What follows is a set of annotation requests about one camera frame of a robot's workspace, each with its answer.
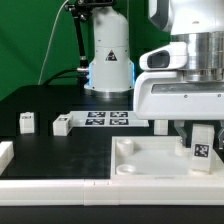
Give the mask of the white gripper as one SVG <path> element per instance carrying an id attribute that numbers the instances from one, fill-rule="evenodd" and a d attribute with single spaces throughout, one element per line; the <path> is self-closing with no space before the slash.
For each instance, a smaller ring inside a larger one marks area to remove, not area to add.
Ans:
<path id="1" fill-rule="evenodd" d="M 224 82 L 185 82 L 177 71 L 143 72 L 135 83 L 133 111 L 139 119 L 175 120 L 183 146 L 184 120 L 221 120 L 218 147 L 224 148 Z"/>

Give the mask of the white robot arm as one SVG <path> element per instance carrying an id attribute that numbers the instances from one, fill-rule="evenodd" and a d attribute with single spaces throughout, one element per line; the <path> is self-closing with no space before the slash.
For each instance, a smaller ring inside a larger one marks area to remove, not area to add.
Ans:
<path id="1" fill-rule="evenodd" d="M 141 119 L 218 121 L 224 148 L 224 0 L 148 0 L 133 96 Z"/>

